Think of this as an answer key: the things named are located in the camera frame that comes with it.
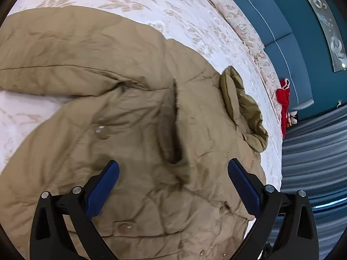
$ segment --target blue gripper pad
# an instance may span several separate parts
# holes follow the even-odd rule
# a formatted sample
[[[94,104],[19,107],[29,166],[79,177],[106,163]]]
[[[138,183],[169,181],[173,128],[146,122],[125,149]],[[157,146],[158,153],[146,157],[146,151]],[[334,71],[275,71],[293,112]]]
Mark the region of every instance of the blue gripper pad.
[[[119,164],[113,161],[87,198],[85,213],[89,220],[99,215],[118,178]]]
[[[248,180],[246,170],[236,158],[230,160],[228,163],[228,175],[248,213],[254,215],[256,218],[260,217],[260,196],[256,192],[251,182]]]

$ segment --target white piping on headboard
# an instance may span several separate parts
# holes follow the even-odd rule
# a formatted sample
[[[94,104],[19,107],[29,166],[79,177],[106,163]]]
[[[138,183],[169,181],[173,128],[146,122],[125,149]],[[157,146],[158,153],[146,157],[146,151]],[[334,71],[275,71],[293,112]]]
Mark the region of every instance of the white piping on headboard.
[[[274,41],[274,42],[276,43],[276,45],[278,46],[278,44],[277,44],[277,42],[276,42],[276,39],[275,39],[275,36],[274,36],[274,34],[273,34],[273,32],[272,32],[270,26],[269,26],[268,23],[266,22],[265,18],[263,18],[263,16],[261,15],[261,13],[260,13],[260,12],[258,11],[258,9],[252,4],[252,2],[251,2],[250,0],[248,0],[248,1],[249,1],[249,3],[252,5],[252,7],[254,7],[254,9],[258,12],[258,14],[261,16],[261,18],[263,19],[263,21],[265,22],[265,24],[267,25],[268,29],[270,30],[270,32],[271,32],[271,34],[272,34],[273,41]],[[282,50],[281,50],[280,46],[278,46],[278,48],[279,48],[279,50],[280,50],[280,52],[281,52],[281,55],[282,55],[284,61],[286,62],[286,65],[287,65],[287,68],[288,68],[288,72],[289,72],[289,78],[290,78],[290,81],[291,81],[291,83],[292,83],[292,85],[293,85],[293,88],[294,88],[294,91],[295,91],[296,100],[297,100],[297,102],[298,102],[298,104],[299,104],[298,94],[296,93],[296,88],[295,88],[293,79],[291,78],[291,74],[290,74],[290,69],[289,69],[288,63],[287,63],[286,58],[284,57],[284,55],[283,55],[283,53],[282,53]]]

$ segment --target white circle in painting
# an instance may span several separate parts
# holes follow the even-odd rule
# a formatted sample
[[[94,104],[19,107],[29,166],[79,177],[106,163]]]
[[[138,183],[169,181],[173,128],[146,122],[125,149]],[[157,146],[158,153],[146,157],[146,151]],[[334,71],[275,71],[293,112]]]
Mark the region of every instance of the white circle in painting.
[[[334,54],[337,55],[342,50],[342,43],[341,43],[341,41],[338,38],[334,37],[334,36],[331,37],[330,38],[330,48],[334,52]]]
[[[313,0],[313,3],[316,5],[317,8],[323,7],[323,4],[320,0]]]

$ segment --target white floral bed sheet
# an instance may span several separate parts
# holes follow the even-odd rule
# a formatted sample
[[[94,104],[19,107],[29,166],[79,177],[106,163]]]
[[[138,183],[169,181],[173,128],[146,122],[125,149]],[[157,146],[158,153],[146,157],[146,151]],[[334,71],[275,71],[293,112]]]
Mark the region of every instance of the white floral bed sheet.
[[[261,154],[267,183],[281,185],[282,133],[254,58],[237,33],[208,0],[18,0],[10,15],[37,7],[92,7],[148,24],[204,56],[221,73],[233,65],[246,93],[258,103],[270,135]],[[71,98],[0,91],[0,171],[25,137]]]

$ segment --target brown jacket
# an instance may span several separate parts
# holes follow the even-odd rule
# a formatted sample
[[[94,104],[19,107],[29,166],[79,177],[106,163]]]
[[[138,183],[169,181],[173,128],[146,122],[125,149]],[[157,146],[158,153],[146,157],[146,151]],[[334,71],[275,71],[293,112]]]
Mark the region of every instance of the brown jacket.
[[[0,89],[80,96],[0,176],[0,223],[27,259],[41,192],[84,185],[111,159],[120,177],[93,223],[119,259],[229,259],[240,245],[253,216],[227,163],[237,158],[265,182],[268,135],[232,67],[220,76],[199,53],[118,15],[39,8],[0,29]]]

